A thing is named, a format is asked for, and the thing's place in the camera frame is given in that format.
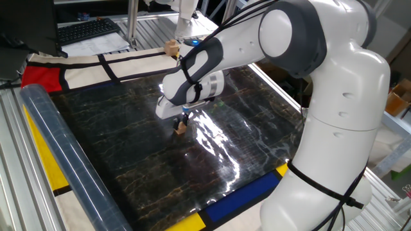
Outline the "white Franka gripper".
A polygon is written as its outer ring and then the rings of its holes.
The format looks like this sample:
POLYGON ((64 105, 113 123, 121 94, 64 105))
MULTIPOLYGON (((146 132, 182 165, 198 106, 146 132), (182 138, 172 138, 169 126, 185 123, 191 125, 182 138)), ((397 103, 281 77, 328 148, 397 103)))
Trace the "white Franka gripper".
MULTIPOLYGON (((183 107, 181 105, 176 106, 170 101, 168 101, 164 96, 161 96, 157 101, 155 113, 160 119, 167 119, 167 118, 177 116, 183 113, 183 107)), ((185 126, 188 125, 188 120, 189 120, 189 114, 183 113, 182 122, 185 126)), ((176 117, 173 120, 173 128, 178 129, 179 123, 180 123, 180 119, 176 117)))

